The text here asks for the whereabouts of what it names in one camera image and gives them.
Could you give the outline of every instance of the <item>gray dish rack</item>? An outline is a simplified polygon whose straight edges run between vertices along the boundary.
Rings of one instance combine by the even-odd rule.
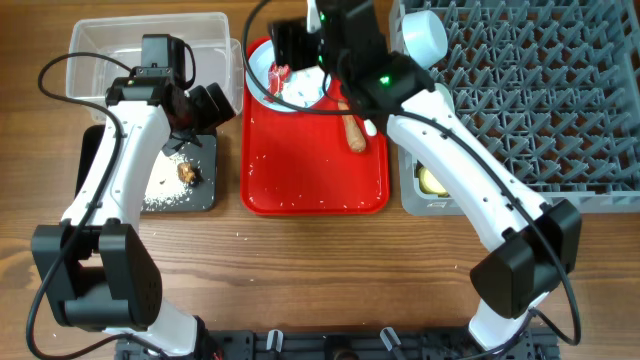
[[[430,69],[465,126],[549,202],[582,213],[640,212],[640,28],[631,0],[395,0],[402,17],[431,10],[449,38]],[[461,215],[450,197],[425,194],[418,161],[399,149],[410,214]]]

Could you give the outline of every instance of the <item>green light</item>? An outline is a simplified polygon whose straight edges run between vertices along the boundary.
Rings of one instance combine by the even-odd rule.
[[[382,84],[384,86],[391,85],[391,76],[385,75],[385,76],[381,77],[380,78],[380,84]]]

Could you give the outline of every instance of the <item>clear plastic container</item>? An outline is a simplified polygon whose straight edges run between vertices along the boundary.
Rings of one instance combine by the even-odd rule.
[[[244,66],[240,44],[230,38],[229,22],[223,13],[80,20],[73,29],[69,52],[95,52],[134,67],[140,65],[145,34],[170,34],[191,45],[197,67],[194,86],[217,82],[236,113],[242,112]],[[191,78],[191,60],[185,62],[187,78]],[[127,71],[110,62],[72,58],[67,63],[66,93],[68,97],[104,106],[107,88],[122,76],[128,76]],[[87,109],[94,120],[104,122],[104,114]]]

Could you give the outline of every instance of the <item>yellow sponge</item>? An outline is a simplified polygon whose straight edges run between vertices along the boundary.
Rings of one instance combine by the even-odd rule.
[[[436,180],[435,176],[425,167],[418,170],[420,190],[425,194],[447,195],[447,190]]]

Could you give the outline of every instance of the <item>wood grain surface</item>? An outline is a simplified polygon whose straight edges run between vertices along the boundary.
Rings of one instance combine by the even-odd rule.
[[[30,359],[27,311],[40,283],[30,252],[38,224],[55,224],[72,201],[80,144],[92,123],[77,106],[45,98],[36,77],[66,53],[81,19],[180,12],[227,14],[239,39],[255,1],[0,0],[0,358]],[[391,0],[377,1],[387,29]],[[264,9],[251,39],[270,19],[303,15],[301,0]],[[64,66],[46,86],[64,92]],[[465,217],[409,216],[402,209],[397,151],[392,197],[376,215],[261,218],[240,201],[241,122],[222,126],[217,205],[201,214],[144,216],[140,235],[162,271],[164,295],[200,315],[210,329],[378,330],[464,325],[478,295],[469,270],[486,256]],[[584,326],[565,359],[640,357],[640,215],[584,216],[571,275]],[[542,305],[565,331],[571,319],[562,290]],[[48,305],[37,341],[67,353],[101,334],[60,328]],[[113,346],[88,356],[110,359]]]

